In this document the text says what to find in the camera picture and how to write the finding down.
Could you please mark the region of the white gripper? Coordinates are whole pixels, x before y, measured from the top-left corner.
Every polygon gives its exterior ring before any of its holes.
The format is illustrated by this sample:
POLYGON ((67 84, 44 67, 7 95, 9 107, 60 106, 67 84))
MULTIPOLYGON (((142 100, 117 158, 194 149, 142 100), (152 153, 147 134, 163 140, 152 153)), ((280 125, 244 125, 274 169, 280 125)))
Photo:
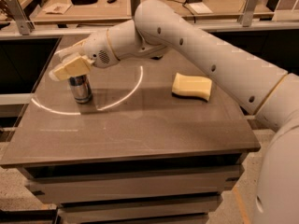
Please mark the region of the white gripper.
POLYGON ((59 50, 58 57, 61 60, 67 58, 49 72, 49 77, 54 81, 87 75, 93 65, 97 68, 108 68, 119 63, 119 59, 109 45, 107 31, 93 33, 87 39, 59 50))

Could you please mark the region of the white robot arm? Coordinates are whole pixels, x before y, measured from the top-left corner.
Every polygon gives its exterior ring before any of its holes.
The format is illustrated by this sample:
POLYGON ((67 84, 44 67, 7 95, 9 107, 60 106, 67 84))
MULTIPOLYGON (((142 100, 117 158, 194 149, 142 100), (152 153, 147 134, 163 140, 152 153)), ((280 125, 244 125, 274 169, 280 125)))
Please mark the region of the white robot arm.
POLYGON ((147 0, 132 20, 63 49, 50 77, 66 80, 168 48, 276 133, 263 158, 252 224, 299 224, 299 76, 195 28, 167 4, 147 0))

